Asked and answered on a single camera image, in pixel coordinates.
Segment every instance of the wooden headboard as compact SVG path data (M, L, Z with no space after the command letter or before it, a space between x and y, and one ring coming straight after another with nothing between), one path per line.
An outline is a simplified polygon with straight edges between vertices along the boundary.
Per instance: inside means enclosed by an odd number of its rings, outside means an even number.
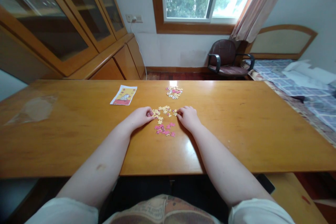
M251 53L256 59L296 60L316 36L317 33L308 27L283 24L262 28L251 44L241 46L245 47L244 53Z

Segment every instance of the wall outlet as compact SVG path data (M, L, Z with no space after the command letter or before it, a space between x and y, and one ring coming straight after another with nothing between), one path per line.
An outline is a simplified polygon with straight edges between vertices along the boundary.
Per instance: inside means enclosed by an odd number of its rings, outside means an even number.
M141 15L134 15L136 17L136 23L142 23L142 16Z
M136 18L135 23L143 23L142 22L142 16L141 15L133 15L133 14L126 14L126 20L128 23L132 22L133 17Z
M128 23L131 23L133 19L133 15L132 14L126 14L126 20Z

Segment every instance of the white sleeve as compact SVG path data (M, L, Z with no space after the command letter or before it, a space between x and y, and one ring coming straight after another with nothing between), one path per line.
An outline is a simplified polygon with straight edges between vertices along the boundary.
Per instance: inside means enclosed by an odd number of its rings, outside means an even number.
M70 198L49 200L34 214L26 224L96 224L98 209Z
M229 215L229 224L294 224L290 215L277 203L267 199L242 201L233 207Z

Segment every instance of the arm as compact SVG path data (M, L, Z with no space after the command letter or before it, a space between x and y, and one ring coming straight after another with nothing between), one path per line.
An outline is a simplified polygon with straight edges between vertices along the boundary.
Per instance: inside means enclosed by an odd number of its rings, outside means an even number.
M150 107L133 111L118 124L75 172L56 197L67 197L99 208L111 192L136 128L154 119Z
M185 106L177 112L180 122L196 140L210 180L228 206L252 198L274 201L246 167L201 124L193 107Z

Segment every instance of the mattress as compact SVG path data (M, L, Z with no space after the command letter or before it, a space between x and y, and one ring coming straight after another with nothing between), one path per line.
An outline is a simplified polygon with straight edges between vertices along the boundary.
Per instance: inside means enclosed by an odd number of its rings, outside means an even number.
M250 60L243 60L242 67L249 68ZM254 69L249 72L255 81L265 81L282 99L308 121L321 135L336 148L336 99L335 90L310 89L298 86L282 74L283 69L294 60L256 60ZM292 96L304 96L304 104Z

